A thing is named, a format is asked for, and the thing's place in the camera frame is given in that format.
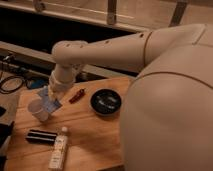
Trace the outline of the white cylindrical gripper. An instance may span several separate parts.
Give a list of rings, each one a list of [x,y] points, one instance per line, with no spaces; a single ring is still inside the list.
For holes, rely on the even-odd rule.
[[[48,96],[51,101],[60,100],[74,85],[76,70],[57,64],[49,78]]]

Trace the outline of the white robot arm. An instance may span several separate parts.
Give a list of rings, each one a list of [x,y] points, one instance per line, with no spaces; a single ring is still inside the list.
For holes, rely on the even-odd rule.
[[[213,171],[213,24],[59,41],[52,57],[53,99],[63,97],[86,64],[138,74],[120,114],[126,171]]]

